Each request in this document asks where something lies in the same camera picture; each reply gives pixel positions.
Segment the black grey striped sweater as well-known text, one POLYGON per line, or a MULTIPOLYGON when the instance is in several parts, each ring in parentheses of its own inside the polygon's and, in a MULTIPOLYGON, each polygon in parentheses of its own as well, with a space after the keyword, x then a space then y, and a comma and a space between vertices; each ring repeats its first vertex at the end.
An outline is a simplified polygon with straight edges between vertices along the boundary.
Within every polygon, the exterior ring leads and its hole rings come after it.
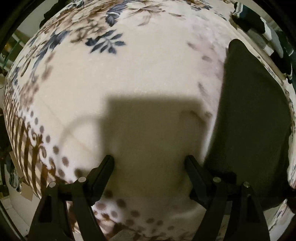
POLYGON ((249 182, 264 210, 289 193, 292 117, 278 82, 238 39, 229 43, 217 119, 204 168, 249 182))

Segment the floral fleece bed blanket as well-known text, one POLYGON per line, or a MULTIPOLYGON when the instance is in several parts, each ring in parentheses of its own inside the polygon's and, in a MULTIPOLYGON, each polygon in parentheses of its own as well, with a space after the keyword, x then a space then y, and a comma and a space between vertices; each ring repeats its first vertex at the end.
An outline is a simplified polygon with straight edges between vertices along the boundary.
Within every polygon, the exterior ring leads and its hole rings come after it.
POLYGON ((289 84, 232 13, 205 1, 71 1, 53 15, 4 85, 6 131, 34 194, 41 200, 51 182, 87 177, 111 155, 114 170, 91 207, 106 240, 193 240, 206 209, 190 198, 184 160, 194 156, 206 178, 223 174, 204 162, 238 39, 290 108, 290 190, 261 208, 270 240, 295 240, 295 69, 289 84))

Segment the folded black grey striped clothes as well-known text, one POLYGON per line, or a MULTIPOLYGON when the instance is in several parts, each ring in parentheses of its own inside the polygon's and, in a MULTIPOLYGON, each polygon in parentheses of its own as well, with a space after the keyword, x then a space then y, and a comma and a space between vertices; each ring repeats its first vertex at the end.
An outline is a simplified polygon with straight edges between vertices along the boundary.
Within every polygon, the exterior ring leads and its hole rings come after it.
POLYGON ((231 18, 271 58, 288 83, 292 84, 292 63, 276 31, 267 21, 240 2, 234 3, 231 18))

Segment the teal shelf rack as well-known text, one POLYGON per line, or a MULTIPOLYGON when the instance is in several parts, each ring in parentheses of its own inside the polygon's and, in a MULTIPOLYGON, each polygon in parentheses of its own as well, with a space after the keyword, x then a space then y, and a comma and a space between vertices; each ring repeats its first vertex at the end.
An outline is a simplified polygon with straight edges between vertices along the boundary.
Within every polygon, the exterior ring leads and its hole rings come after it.
POLYGON ((6 76, 11 69, 13 62, 24 48, 28 37, 19 30, 16 30, 8 39, 1 51, 1 75, 6 76))

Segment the cardboard box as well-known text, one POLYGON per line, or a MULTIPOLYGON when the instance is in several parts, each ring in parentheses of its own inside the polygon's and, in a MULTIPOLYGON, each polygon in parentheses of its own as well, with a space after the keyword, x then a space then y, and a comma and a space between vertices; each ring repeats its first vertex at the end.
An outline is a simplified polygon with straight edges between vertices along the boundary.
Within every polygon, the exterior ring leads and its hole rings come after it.
POLYGON ((13 180, 13 188, 19 190, 19 193, 25 199, 32 201, 34 192, 30 185, 25 180, 24 174, 20 168, 18 161, 13 153, 13 151, 9 152, 11 160, 14 164, 14 180, 13 180))

